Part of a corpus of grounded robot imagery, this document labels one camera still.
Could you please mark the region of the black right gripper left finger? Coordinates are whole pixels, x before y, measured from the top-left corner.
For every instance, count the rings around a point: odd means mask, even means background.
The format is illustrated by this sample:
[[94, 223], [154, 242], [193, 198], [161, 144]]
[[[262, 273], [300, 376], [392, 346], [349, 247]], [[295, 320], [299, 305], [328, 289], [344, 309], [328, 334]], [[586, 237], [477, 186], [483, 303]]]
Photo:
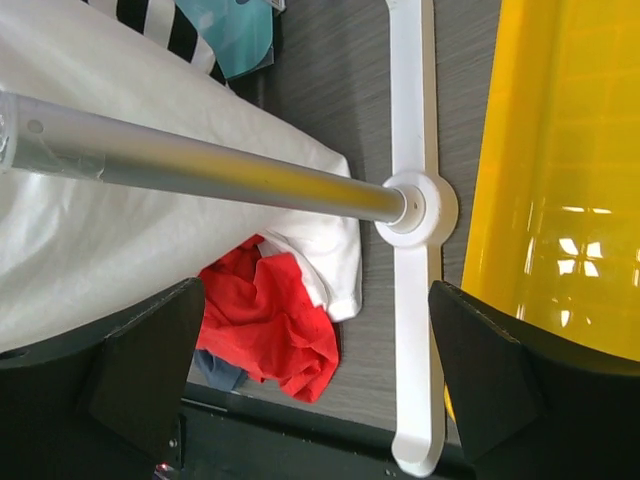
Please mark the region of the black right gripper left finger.
[[1, 354], [4, 479], [150, 479], [204, 312], [200, 280]]

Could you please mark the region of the white tank top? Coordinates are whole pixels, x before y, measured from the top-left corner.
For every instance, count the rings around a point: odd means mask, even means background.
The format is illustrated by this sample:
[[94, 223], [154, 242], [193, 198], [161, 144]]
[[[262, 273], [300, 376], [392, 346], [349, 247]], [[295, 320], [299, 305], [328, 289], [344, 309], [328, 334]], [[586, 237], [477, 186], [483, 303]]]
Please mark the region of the white tank top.
[[[1, 5], [1, 86], [341, 176], [346, 159], [101, 9]], [[357, 221], [11, 170], [1, 176], [1, 347], [21, 348], [196, 276], [262, 233], [331, 320], [362, 305]]]

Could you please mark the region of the black white striped top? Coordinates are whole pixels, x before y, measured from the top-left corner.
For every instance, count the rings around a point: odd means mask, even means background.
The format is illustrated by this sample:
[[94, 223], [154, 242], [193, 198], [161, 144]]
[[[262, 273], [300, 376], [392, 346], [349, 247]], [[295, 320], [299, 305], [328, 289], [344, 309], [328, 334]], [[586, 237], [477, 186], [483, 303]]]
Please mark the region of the black white striped top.
[[86, 4], [228, 85], [212, 47], [174, 1], [87, 0]]

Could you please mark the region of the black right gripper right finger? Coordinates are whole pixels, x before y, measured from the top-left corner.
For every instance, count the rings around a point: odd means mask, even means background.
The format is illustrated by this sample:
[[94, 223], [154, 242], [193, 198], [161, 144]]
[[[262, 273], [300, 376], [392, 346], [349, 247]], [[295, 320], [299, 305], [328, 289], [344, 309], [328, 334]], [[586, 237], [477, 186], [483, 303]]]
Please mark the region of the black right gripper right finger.
[[638, 478], [638, 362], [530, 325], [447, 282], [434, 282], [428, 301], [477, 478]]

